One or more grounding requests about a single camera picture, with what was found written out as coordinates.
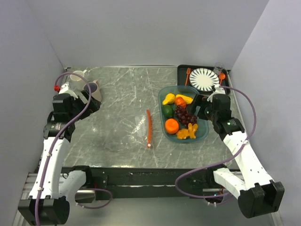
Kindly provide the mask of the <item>purple grape bunch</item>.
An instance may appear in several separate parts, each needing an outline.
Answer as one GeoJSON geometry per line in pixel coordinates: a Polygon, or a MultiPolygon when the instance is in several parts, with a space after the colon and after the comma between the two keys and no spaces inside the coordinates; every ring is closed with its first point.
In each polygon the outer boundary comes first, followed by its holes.
{"type": "Polygon", "coordinates": [[[186,109],[180,106],[175,108],[174,113],[178,121],[186,128],[188,127],[189,123],[197,124],[197,116],[189,115],[186,109]]]}

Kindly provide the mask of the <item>clear zip top bag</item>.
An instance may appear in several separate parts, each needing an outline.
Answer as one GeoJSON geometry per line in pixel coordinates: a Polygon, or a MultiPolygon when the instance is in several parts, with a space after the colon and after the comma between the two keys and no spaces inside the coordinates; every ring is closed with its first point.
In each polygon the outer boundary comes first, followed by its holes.
{"type": "Polygon", "coordinates": [[[138,111],[129,115],[119,115],[117,121],[109,126],[103,142],[104,148],[113,152],[127,151],[147,144],[149,117],[147,112],[138,111]]]}

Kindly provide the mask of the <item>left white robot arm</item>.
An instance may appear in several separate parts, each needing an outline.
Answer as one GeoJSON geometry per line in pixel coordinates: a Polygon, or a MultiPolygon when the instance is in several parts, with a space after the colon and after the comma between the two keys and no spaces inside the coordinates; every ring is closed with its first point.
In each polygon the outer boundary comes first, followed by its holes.
{"type": "Polygon", "coordinates": [[[43,152],[38,174],[29,196],[21,199],[18,211],[31,226],[63,225],[79,189],[88,189],[94,178],[89,166],[75,166],[61,181],[63,161],[69,148],[75,122],[100,108],[89,91],[81,91],[87,103],[73,91],[60,90],[53,97],[53,111],[44,127],[43,152]]]}

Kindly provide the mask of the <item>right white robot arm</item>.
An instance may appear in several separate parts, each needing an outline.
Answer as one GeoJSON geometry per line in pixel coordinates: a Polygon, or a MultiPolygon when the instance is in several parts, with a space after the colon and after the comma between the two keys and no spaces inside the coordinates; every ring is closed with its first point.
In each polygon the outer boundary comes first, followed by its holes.
{"type": "Polygon", "coordinates": [[[209,120],[215,132],[231,151],[243,178],[240,179],[228,168],[219,168],[206,175],[210,187],[222,185],[238,200],[238,206],[246,218],[277,212],[285,189],[275,182],[264,169],[239,119],[232,117],[231,99],[226,94],[206,97],[195,95],[187,107],[189,114],[209,120]]]}

